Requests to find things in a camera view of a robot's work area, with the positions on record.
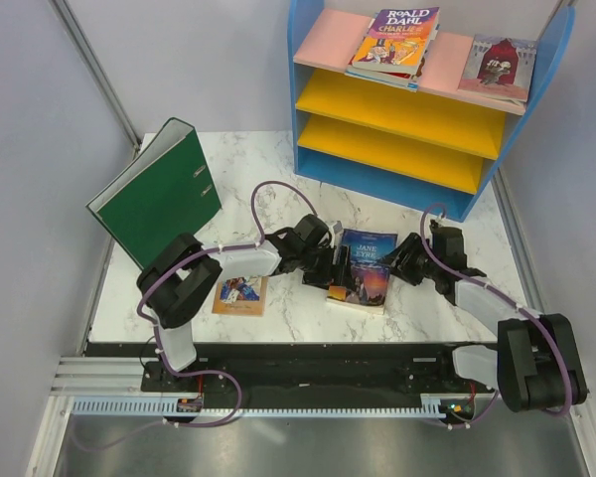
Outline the Jane Eyre book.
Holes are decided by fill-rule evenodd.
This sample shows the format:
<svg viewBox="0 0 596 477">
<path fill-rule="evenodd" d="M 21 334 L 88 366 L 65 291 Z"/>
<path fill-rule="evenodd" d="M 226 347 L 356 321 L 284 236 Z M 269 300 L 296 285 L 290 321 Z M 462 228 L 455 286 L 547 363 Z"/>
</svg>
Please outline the Jane Eyre book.
<svg viewBox="0 0 596 477">
<path fill-rule="evenodd" d="M 339 244 L 351 249 L 352 287 L 330 285 L 327 301 L 382 315 L 390 278 L 389 269 L 379 260 L 393 251 L 397 234 L 344 229 Z"/>
</svg>

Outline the dogs bark book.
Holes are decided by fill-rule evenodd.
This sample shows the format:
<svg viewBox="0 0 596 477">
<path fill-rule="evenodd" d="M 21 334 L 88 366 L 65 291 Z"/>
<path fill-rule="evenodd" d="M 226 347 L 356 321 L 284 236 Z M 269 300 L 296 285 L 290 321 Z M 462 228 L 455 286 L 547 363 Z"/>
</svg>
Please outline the dogs bark book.
<svg viewBox="0 0 596 477">
<path fill-rule="evenodd" d="M 412 77 L 408 74 L 374 72 L 356 69 L 354 67 L 347 67 L 345 75 L 360 80 L 370 80 L 373 82 L 394 86 L 412 92 L 417 92 L 418 90 L 416 77 Z"/>
</svg>

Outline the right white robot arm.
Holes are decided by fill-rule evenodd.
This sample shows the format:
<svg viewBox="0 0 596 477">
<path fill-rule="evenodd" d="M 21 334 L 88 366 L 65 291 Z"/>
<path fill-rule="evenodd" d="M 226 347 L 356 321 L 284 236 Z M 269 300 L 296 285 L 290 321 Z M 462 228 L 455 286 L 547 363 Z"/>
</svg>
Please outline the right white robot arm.
<svg viewBox="0 0 596 477">
<path fill-rule="evenodd" d="M 454 392 L 470 380 L 481 383 L 498 391 L 513 412 L 556 413 L 586 402 L 589 389 L 570 321 L 516 303 L 469 266 L 460 229 L 433 221 L 430 231 L 430 238 L 409 234 L 381 263 L 410 285 L 431 280 L 438 294 L 497 338 L 495 347 L 455 348 L 435 366 L 437 384 Z"/>
</svg>

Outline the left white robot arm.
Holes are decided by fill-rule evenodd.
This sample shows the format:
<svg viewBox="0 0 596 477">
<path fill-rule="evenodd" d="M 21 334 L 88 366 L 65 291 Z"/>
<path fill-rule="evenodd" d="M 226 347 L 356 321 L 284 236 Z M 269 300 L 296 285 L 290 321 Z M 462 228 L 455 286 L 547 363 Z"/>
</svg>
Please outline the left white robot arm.
<svg viewBox="0 0 596 477">
<path fill-rule="evenodd" d="M 339 221 L 326 223 L 308 214 L 295 227 L 266 234 L 259 242 L 204 248 L 191 234 L 177 236 L 136 281 L 141 292 L 137 314 L 155 329 L 167 362 L 164 380 L 177 391 L 197 382 L 192 320 L 218 283 L 300 270 L 314 286 L 326 288 L 333 279 L 336 240 L 342 230 Z"/>
</svg>

